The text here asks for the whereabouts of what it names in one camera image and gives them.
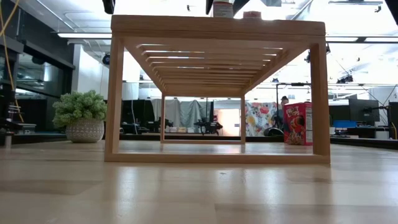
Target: potted plant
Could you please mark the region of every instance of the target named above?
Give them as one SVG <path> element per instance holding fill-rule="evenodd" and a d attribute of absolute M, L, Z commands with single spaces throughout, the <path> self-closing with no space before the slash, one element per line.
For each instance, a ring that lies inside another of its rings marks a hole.
<path fill-rule="evenodd" d="M 53 104 L 56 127 L 66 126 L 68 140 L 74 143 L 95 143 L 104 135 L 106 104 L 94 90 L 87 93 L 73 92 L 61 96 Z"/>

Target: white plant pot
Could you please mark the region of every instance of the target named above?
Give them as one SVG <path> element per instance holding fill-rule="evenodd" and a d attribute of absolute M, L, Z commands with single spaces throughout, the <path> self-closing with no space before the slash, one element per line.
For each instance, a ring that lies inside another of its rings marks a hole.
<path fill-rule="evenodd" d="M 68 125 L 65 132 L 73 143 L 96 143 L 104 136 L 104 121 L 80 118 Z"/>

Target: colorful poster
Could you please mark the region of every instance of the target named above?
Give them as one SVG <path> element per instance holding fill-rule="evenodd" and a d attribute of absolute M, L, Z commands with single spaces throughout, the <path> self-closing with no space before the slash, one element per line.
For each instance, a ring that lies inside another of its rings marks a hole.
<path fill-rule="evenodd" d="M 246 102 L 246 136 L 264 136 L 264 131 L 274 124 L 276 103 Z"/>

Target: ceiling light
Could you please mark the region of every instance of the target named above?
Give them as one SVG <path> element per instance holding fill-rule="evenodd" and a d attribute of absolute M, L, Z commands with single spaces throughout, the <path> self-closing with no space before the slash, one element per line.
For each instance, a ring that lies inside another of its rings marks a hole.
<path fill-rule="evenodd" d="M 339 79 L 337 79 L 337 83 L 336 84 L 344 84 L 344 83 L 351 83 L 354 81 L 354 78 L 352 75 L 345 75 Z"/>
<path fill-rule="evenodd" d="M 110 33 L 58 33 L 58 36 L 68 39 L 112 39 Z"/>
<path fill-rule="evenodd" d="M 391 42 L 398 43 L 398 37 L 368 37 L 365 42 Z"/>
<path fill-rule="evenodd" d="M 326 37 L 326 42 L 356 42 L 357 37 Z"/>
<path fill-rule="evenodd" d="M 345 1 L 329 1 L 329 4 L 378 5 L 378 4 L 383 4 L 383 1 L 345 0 Z"/>

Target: wooden slat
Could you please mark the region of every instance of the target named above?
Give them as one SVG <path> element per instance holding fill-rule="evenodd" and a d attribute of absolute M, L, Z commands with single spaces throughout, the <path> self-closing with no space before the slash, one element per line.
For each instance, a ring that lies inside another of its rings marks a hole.
<path fill-rule="evenodd" d="M 241 78 L 252 78 L 255 74 L 230 74 L 230 73 L 195 73 L 195 72 L 162 72 L 162 77 L 167 78 L 169 76 L 191 76 L 191 77 L 241 77 Z"/>
<path fill-rule="evenodd" d="M 238 98 L 242 94 L 240 91 L 223 91 L 223 92 L 209 92 L 204 93 L 202 91 L 196 92 L 181 92 L 181 91 L 168 91 L 170 96 L 184 96 L 184 97 L 225 97 L 225 98 Z"/>
<path fill-rule="evenodd" d="M 214 81 L 214 80 L 195 80 L 195 81 L 192 81 L 192 80 L 165 80 L 164 81 L 165 82 L 165 84 L 167 85 L 167 84 L 187 84 L 187 85 L 193 85 L 193 86 L 195 86 L 195 85 L 200 85 L 200 84 L 206 84 L 206 85 L 218 85 L 218 86 L 221 86 L 221 85 L 223 85 L 223 86 L 228 86 L 228 85 L 245 85 L 246 83 L 245 82 L 242 82 L 242 81 L 238 81 L 238 82 L 234 82 L 234 81 L 225 81 L 225 80 L 222 80 L 222 81 Z"/>
<path fill-rule="evenodd" d="M 269 66 L 264 67 L 260 72 L 258 72 L 258 74 L 255 77 L 253 77 L 250 85 L 248 85 L 248 87 L 245 88 L 244 93 L 247 93 L 248 91 L 258 86 L 265 79 L 270 77 L 272 74 L 277 72 L 283 66 L 287 65 L 290 61 L 292 61 L 301 53 L 303 53 L 306 49 L 307 46 L 300 46 L 296 49 L 287 50 L 284 54 L 280 55 L 280 57 L 278 57 L 277 60 L 274 60 L 273 62 L 270 63 Z"/>
<path fill-rule="evenodd" d="M 218 59 L 218 58 L 148 58 L 147 62 L 151 65 L 157 63 L 177 63 L 181 65 L 185 64 L 227 64 L 227 65 L 266 65 L 269 61 L 264 60 L 247 60 L 246 58 L 242 57 L 239 59 Z"/>
<path fill-rule="evenodd" d="M 211 91 L 211 92 L 223 92 L 223 91 L 239 91 L 241 87 L 239 86 L 219 86 L 219 85 L 179 85 L 179 84 L 168 84 L 171 87 L 170 91 L 181 91 L 181 92 L 193 92 L 193 91 Z"/>
<path fill-rule="evenodd" d="M 208 54 L 200 52 L 149 52 L 144 54 L 148 58 L 152 57 L 190 57 L 190 58 L 218 58 L 218 59 L 236 59 L 245 58 L 246 60 L 272 60 L 274 55 L 243 55 L 243 54 Z"/>
<path fill-rule="evenodd" d="M 155 71 L 153 71 L 153 68 L 145 61 L 145 57 L 142 56 L 142 51 L 138 49 L 137 44 L 125 44 L 125 48 L 130 52 L 130 54 L 136 59 L 136 61 L 139 63 L 141 68 L 146 72 L 146 74 L 149 76 L 149 78 L 154 82 L 156 87 L 162 91 L 165 92 L 165 87 L 164 84 L 161 82 L 161 80 L 158 78 L 156 75 Z"/>
<path fill-rule="evenodd" d="M 278 54 L 281 49 L 272 48 L 239 48 L 239 46 L 231 48 L 210 48 L 197 47 L 192 45 L 142 45 L 142 51 L 183 51 L 183 52 L 206 52 L 216 54 Z"/>
<path fill-rule="evenodd" d="M 254 69 L 259 70 L 262 65 L 250 66 L 250 65 L 204 65 L 204 64 L 177 64 L 177 63 L 152 63 L 153 68 L 178 68 L 178 67 L 203 67 L 203 68 L 240 68 L 240 69 Z"/>
<path fill-rule="evenodd" d="M 227 74 L 256 74 L 257 70 L 238 70 L 238 69 L 202 69 L 202 68 L 157 68 L 157 71 L 163 72 L 192 72 L 192 73 L 227 73 Z"/>
<path fill-rule="evenodd" d="M 192 77 L 190 75 L 185 75 L 185 76 L 178 76 L 178 75 L 171 75 L 171 76 L 161 76 L 163 80 L 173 80 L 173 79 L 189 79 L 189 80 L 250 80 L 250 77 L 220 77 L 220 76 L 202 76 L 202 77 Z"/>

